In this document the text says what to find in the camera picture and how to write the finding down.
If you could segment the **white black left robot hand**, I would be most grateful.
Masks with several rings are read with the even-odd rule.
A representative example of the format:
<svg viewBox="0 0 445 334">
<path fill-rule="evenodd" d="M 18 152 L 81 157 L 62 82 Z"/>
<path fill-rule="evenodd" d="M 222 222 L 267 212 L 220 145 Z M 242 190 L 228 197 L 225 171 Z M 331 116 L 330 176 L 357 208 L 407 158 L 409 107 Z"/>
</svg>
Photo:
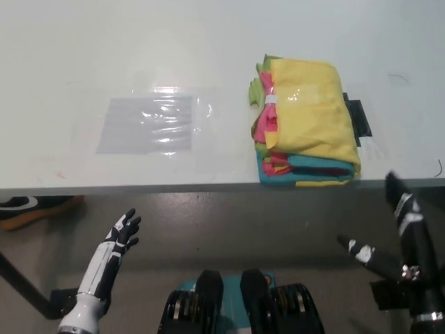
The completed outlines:
<svg viewBox="0 0 445 334">
<path fill-rule="evenodd" d="M 135 217 L 135 213 L 132 208 L 123 214 L 98 245 L 79 286 L 79 294 L 91 295 L 103 303 L 110 301 L 122 259 L 139 242 L 136 233 L 141 217 Z"/>
</svg>

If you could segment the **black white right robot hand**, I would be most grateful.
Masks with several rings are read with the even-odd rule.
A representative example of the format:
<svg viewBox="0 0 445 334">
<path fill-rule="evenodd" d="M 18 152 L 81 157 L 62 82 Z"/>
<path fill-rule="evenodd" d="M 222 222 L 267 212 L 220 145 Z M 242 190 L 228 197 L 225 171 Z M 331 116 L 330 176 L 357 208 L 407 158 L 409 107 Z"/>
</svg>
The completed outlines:
<svg viewBox="0 0 445 334">
<path fill-rule="evenodd" d="M 426 218 L 412 191 L 393 172 L 385 179 L 402 258 L 340 234 L 337 241 L 366 270 L 382 280 L 371 283 L 380 310 L 407 309 L 415 324 L 444 320 L 444 279 Z"/>
</svg>

